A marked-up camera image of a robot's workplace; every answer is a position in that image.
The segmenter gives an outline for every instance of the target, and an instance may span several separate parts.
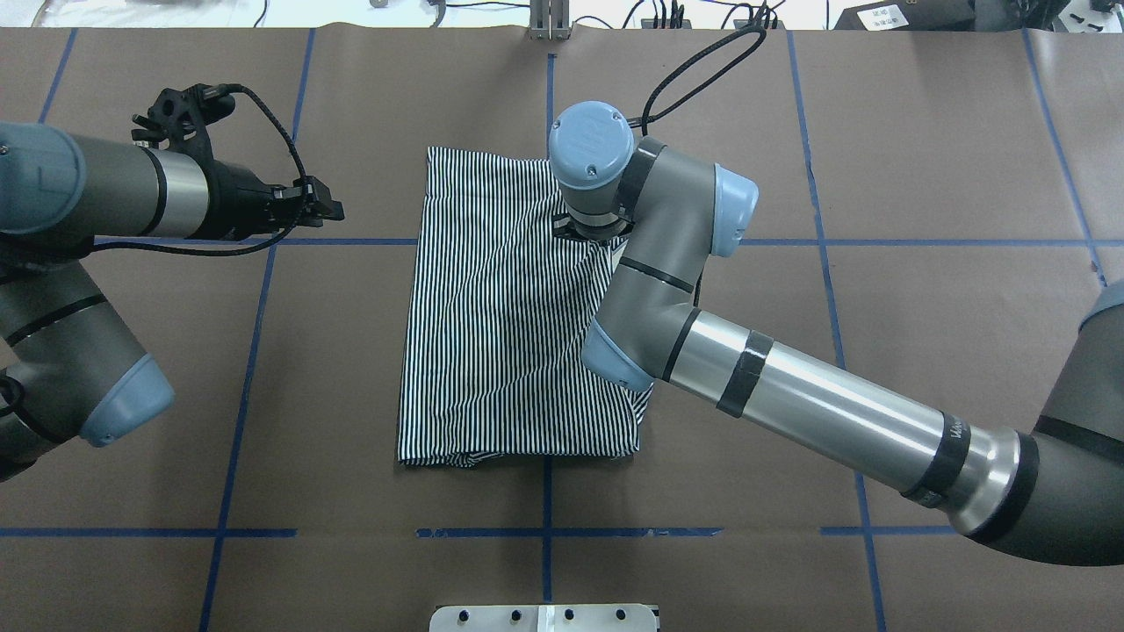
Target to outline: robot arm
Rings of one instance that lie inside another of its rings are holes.
[[[735,250],[756,187],[652,137],[634,150],[606,103],[564,111],[551,168],[569,216],[555,234],[631,231],[582,349],[634,390],[662,379],[948,514],[960,533],[1022,558],[1124,563],[1124,286],[1113,286],[1034,432],[987,431],[691,305],[710,254]]]
[[[315,178],[270,186],[212,157],[207,125],[234,110],[235,91],[257,100],[236,84],[164,90],[134,117],[135,144],[0,121],[0,334],[19,358],[0,372],[0,481],[73,436],[108,445],[172,404],[76,261],[106,246],[96,235],[235,241],[343,219]]]

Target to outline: folded shirt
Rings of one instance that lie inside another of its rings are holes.
[[[545,160],[430,147],[398,427],[407,464],[624,457],[650,392],[581,363],[615,244],[551,235]]]

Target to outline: black cable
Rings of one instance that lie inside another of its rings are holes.
[[[241,92],[241,93],[250,97],[250,99],[252,101],[254,101],[254,105],[256,105],[257,108],[260,110],[262,110],[262,114],[265,115],[265,118],[270,119],[270,123],[272,123],[273,127],[278,130],[278,133],[281,134],[281,137],[284,138],[284,144],[289,147],[289,155],[292,156],[292,162],[293,162],[293,164],[297,165],[297,173],[300,174],[300,183],[301,183],[301,190],[300,190],[300,201],[301,201],[301,205],[300,205],[300,208],[297,210],[297,213],[293,214],[292,222],[289,223],[289,225],[284,227],[284,229],[282,229],[277,235],[273,235],[269,240],[265,240],[264,242],[262,242],[260,244],[255,244],[255,245],[246,246],[246,247],[242,247],[242,249],[232,249],[232,250],[196,250],[196,249],[181,249],[181,247],[174,247],[174,246],[162,246],[162,245],[156,245],[156,244],[145,244],[145,243],[138,243],[138,242],[107,242],[107,243],[103,243],[103,244],[97,244],[97,245],[94,245],[93,247],[90,249],[90,252],[100,252],[100,251],[105,251],[105,250],[118,250],[119,249],[119,250],[143,250],[143,251],[151,251],[151,252],[163,252],[163,253],[167,253],[167,254],[189,254],[189,255],[193,255],[193,256],[238,256],[238,255],[242,255],[242,254],[250,254],[250,253],[253,253],[253,252],[259,252],[259,251],[265,250],[265,249],[272,246],[273,244],[280,242],[281,240],[285,238],[289,235],[289,233],[292,233],[293,228],[297,227],[297,223],[300,220],[301,213],[305,210],[305,208],[307,208],[308,201],[309,201],[308,200],[308,184],[307,184],[307,182],[308,182],[308,174],[305,173],[305,163],[301,162],[300,155],[297,154],[297,145],[296,145],[296,143],[292,142],[292,137],[289,136],[289,133],[285,130],[284,126],[281,125],[281,121],[278,120],[278,117],[273,116],[273,112],[270,111],[270,108],[265,106],[265,102],[262,101],[262,99],[256,93],[254,93],[253,90],[251,90],[250,88],[246,88],[245,85],[242,85],[239,83],[228,83],[226,85],[227,85],[227,90],[229,92],[232,92],[232,93]]]
[[[257,16],[257,20],[254,21],[254,28],[262,26],[262,20],[265,19],[265,11],[270,10],[270,0],[265,0],[262,4],[262,15]]]
[[[515,7],[516,9],[529,9],[531,4],[519,4],[518,2],[466,2],[464,4],[450,4],[445,3],[446,7],[451,9],[464,9],[466,7],[486,7],[489,4],[499,4],[501,7]]]
[[[652,106],[655,103],[655,99],[660,96],[660,92],[663,92],[664,88],[667,88],[668,85],[670,85],[671,82],[676,80],[676,78],[678,78],[682,73],[687,72],[687,70],[689,67],[691,67],[692,65],[695,65],[696,63],[698,63],[698,61],[701,60],[703,57],[706,57],[707,55],[709,55],[710,53],[714,53],[718,48],[722,48],[726,44],[729,44],[731,42],[734,42],[735,39],[737,39],[740,37],[744,37],[744,36],[746,36],[746,35],[749,35],[751,33],[756,33],[758,34],[758,39],[756,39],[756,42],[754,42],[753,44],[751,44],[750,47],[745,49],[745,52],[743,52],[740,55],[737,55],[736,57],[734,57],[733,61],[731,61],[725,66],[723,66],[718,72],[716,72],[713,75],[710,75],[710,79],[707,79],[703,83],[699,83],[694,90],[691,90],[690,92],[688,92],[687,94],[685,94],[683,97],[681,97],[678,101],[676,101],[674,103],[672,103],[671,106],[669,106],[668,108],[665,108],[663,111],[661,111],[658,115],[652,116],[652,114],[651,114],[652,112]],[[735,30],[734,33],[731,33],[729,35],[723,37],[722,39],[715,42],[714,44],[707,46],[706,48],[703,48],[701,51],[699,51],[698,53],[696,53],[695,55],[692,55],[691,58],[687,60],[679,67],[677,67],[676,70],[673,70],[671,72],[671,74],[669,74],[667,78],[664,78],[664,80],[661,81],[660,84],[655,87],[655,90],[653,90],[652,94],[647,98],[647,102],[644,103],[644,111],[643,111],[643,114],[641,114],[641,116],[637,117],[637,118],[628,119],[628,125],[631,127],[640,127],[641,134],[643,134],[644,136],[647,136],[647,124],[655,123],[656,120],[660,120],[661,118],[668,116],[669,114],[671,114],[672,111],[674,111],[676,108],[678,108],[679,106],[686,103],[689,99],[691,99],[692,97],[695,97],[696,94],[698,94],[703,90],[706,90],[706,88],[708,85],[710,85],[711,83],[714,83],[715,81],[717,81],[718,79],[720,79],[722,75],[724,75],[727,72],[729,72],[731,69],[733,69],[737,64],[742,63],[742,61],[745,60],[745,57],[749,57],[750,55],[752,55],[753,52],[756,51],[761,46],[761,43],[764,42],[764,40],[765,40],[765,29],[763,28],[763,25],[752,24],[751,22],[750,25],[747,25],[747,26],[745,26],[743,28],[740,28],[740,29]]]
[[[636,9],[640,9],[640,6],[643,4],[643,3],[644,3],[644,0],[636,0],[636,3],[633,4],[633,8],[628,9],[628,15],[625,16],[625,24],[620,25],[620,28],[628,28],[628,20],[632,19],[633,13],[635,13]]]
[[[433,19],[433,24],[429,25],[429,28],[437,28],[445,19],[445,0],[429,0],[429,6],[437,7],[437,17]]]
[[[720,30],[723,28],[726,28],[726,22],[728,22],[729,18],[734,16],[734,11],[741,9],[742,7],[745,7],[746,9],[750,10],[750,21],[753,21],[753,6],[750,4],[749,2],[738,2],[733,7],[731,7],[729,11],[726,12],[726,17],[722,20],[722,26],[719,26],[718,29]]]
[[[699,306],[699,299],[703,298],[703,273],[704,272],[706,272],[705,268],[699,272],[699,280],[695,282],[695,300],[692,301],[695,304],[695,307]]]
[[[599,18],[599,17],[597,17],[597,16],[581,16],[580,18],[575,18],[575,19],[573,20],[573,24],[578,24],[578,22],[580,22],[581,20],[597,20],[597,21],[599,21],[599,22],[604,24],[605,26],[607,26],[607,27],[609,27],[609,28],[613,28],[613,25],[610,25],[609,22],[607,22],[607,21],[602,20],[601,18]]]

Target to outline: blue grid line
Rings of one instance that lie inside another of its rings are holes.
[[[63,55],[58,58],[58,67],[55,69],[55,78],[51,80],[51,90],[47,91],[47,98],[43,101],[43,110],[39,111],[38,123],[47,121],[47,114],[51,112],[51,106],[55,102],[55,92],[58,91],[58,84],[63,80],[63,71],[66,70],[66,62],[70,61],[71,51],[74,49],[74,39],[78,38],[78,29],[72,28],[70,36],[66,38],[66,46],[63,47]]]
[[[217,529],[2,527],[0,538],[215,538]],[[296,538],[296,529],[230,529],[226,538]]]
[[[210,624],[211,606],[215,603],[215,587],[218,583],[218,569],[223,561],[223,543],[226,539],[226,525],[230,515],[230,499],[234,496],[234,479],[238,470],[238,453],[242,450],[242,434],[250,412],[250,387],[254,381],[254,368],[257,363],[257,349],[262,336],[262,322],[265,317],[265,304],[270,294],[270,281],[273,279],[273,262],[277,259],[277,247],[270,246],[265,260],[265,273],[262,279],[262,290],[257,297],[257,314],[254,317],[254,333],[250,341],[250,355],[246,360],[246,377],[242,383],[242,398],[238,403],[238,417],[234,425],[234,441],[230,443],[230,460],[226,469],[226,484],[223,487],[223,504],[219,508],[218,529],[215,534],[215,548],[211,550],[210,570],[207,575],[207,592],[203,595],[202,613],[199,616],[200,632],[207,632]]]
[[[558,55],[546,54],[546,147],[550,153],[551,125],[554,123],[554,62]],[[554,603],[554,460],[543,458],[543,603]]]
[[[543,458],[543,603],[554,603],[554,460]]]
[[[188,240],[179,237],[98,237],[94,243],[134,242],[165,246],[252,246],[266,237],[250,237],[241,242],[221,240]],[[741,241],[743,246],[814,247],[819,240],[799,237],[751,237]],[[1097,247],[1124,247],[1124,240],[1093,240]],[[840,240],[825,238],[828,247],[1087,247],[1084,240]],[[285,237],[279,246],[416,246],[417,237]]]
[[[312,64],[312,45],[316,43],[316,29],[308,29],[308,42],[305,44],[305,63],[300,67],[300,87],[297,88],[297,105],[292,109],[292,142],[297,143],[300,134],[300,114],[305,110],[305,89],[308,88],[308,67]]]
[[[1073,213],[1081,225],[1081,234],[1085,235],[1085,243],[1089,247],[1089,256],[1097,268],[1097,280],[1102,287],[1108,287],[1105,280],[1105,270],[1100,267],[1100,258],[1097,249],[1093,245],[1093,232],[1089,231],[1089,223],[1085,217],[1085,207],[1081,206],[1081,197],[1077,193],[1077,186],[1073,184],[1073,174],[1069,170],[1069,161],[1066,160],[1066,152],[1061,147],[1061,139],[1058,137],[1058,128],[1053,124],[1053,115],[1050,114],[1050,103],[1046,102],[1045,91],[1042,90],[1042,78],[1039,75],[1039,63],[1034,58],[1034,45],[1031,43],[1031,33],[1023,29],[1023,45],[1026,48],[1026,61],[1031,65],[1031,79],[1034,80],[1034,91],[1039,96],[1039,105],[1042,107],[1042,118],[1046,124],[1046,132],[1050,133],[1050,141],[1053,143],[1054,153],[1058,154],[1058,163],[1061,165],[1061,173],[1066,179],[1066,188],[1069,189],[1069,197],[1073,202]]]
[[[957,530],[946,524],[925,526],[871,526],[873,535],[955,535]],[[819,529],[819,534],[828,538],[846,535],[865,535],[867,529],[862,526],[824,526]]]
[[[312,62],[312,44],[316,42],[316,29],[308,29],[308,39],[305,45],[305,60],[301,65],[300,87],[297,91],[297,103],[292,114],[292,142],[297,143],[300,132],[300,115],[305,105],[305,90],[308,87],[308,71]],[[203,595],[202,612],[199,615],[199,632],[207,632],[210,625],[211,607],[215,604],[215,588],[218,583],[218,570],[223,561],[223,544],[226,540],[227,520],[230,515],[230,500],[234,496],[234,481],[238,470],[238,454],[242,450],[242,435],[246,425],[246,415],[250,412],[250,391],[254,381],[254,369],[257,363],[257,350],[261,343],[262,324],[265,319],[265,306],[269,301],[270,282],[273,280],[273,263],[277,260],[277,245],[269,249],[265,259],[265,272],[262,276],[262,290],[257,297],[257,314],[254,316],[254,333],[250,341],[250,354],[246,359],[246,377],[242,385],[242,397],[238,403],[238,417],[234,426],[234,440],[230,444],[230,460],[226,470],[226,484],[223,488],[223,503],[219,508],[218,533],[215,536],[215,547],[211,551],[211,565],[207,575],[207,592]]]
[[[825,527],[851,529],[851,527]],[[637,527],[466,527],[419,529],[420,540],[464,540],[475,538],[714,538],[723,532],[720,526],[637,526]]]
[[[839,312],[835,305],[835,288],[832,286],[831,263],[827,259],[827,236],[824,232],[824,218],[819,205],[819,190],[816,186],[816,175],[812,168],[812,141],[808,135],[808,120],[804,109],[804,93],[800,90],[800,71],[796,58],[796,39],[792,31],[785,34],[788,37],[788,55],[792,71],[792,92],[796,97],[796,114],[800,121],[800,141],[804,145],[804,164],[808,177],[808,193],[812,197],[812,206],[815,209],[816,240],[819,245],[819,264],[824,276],[824,290],[827,294],[827,314],[832,323],[832,342],[835,344],[835,363],[840,369],[846,370],[846,356],[843,354],[843,336],[840,333]],[[855,493],[859,498],[859,514],[862,518],[862,539],[867,552],[867,571],[870,577],[870,593],[874,606],[874,622],[878,632],[886,632],[886,613],[882,606],[881,579],[878,576],[878,558],[874,554],[874,536],[870,526],[870,508],[867,503],[867,486],[863,477],[854,472]]]

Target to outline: blue joint cap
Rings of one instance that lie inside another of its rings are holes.
[[[1100,290],[1100,296],[1097,297],[1097,303],[1093,306],[1089,314],[1081,319],[1081,326],[1078,327],[1077,331],[1080,332],[1081,328],[1085,327],[1085,324],[1089,322],[1089,318],[1120,305],[1124,305],[1124,281],[1116,281],[1115,283]]]
[[[617,108],[582,101],[566,108],[551,126],[546,143],[551,172],[571,189],[597,189],[620,175],[635,144],[628,119]]]
[[[620,351],[597,319],[586,334],[586,343],[581,346],[581,362],[598,376],[636,392],[644,392],[655,382],[655,378],[645,373]]]
[[[65,132],[0,123],[0,232],[38,233],[70,215],[85,188],[85,159]]]
[[[714,165],[714,233],[710,254],[729,256],[742,243],[758,206],[758,186],[720,164]]]
[[[175,394],[163,371],[152,354],[145,353],[93,408],[79,436],[94,448],[105,448],[163,413],[173,399]]]

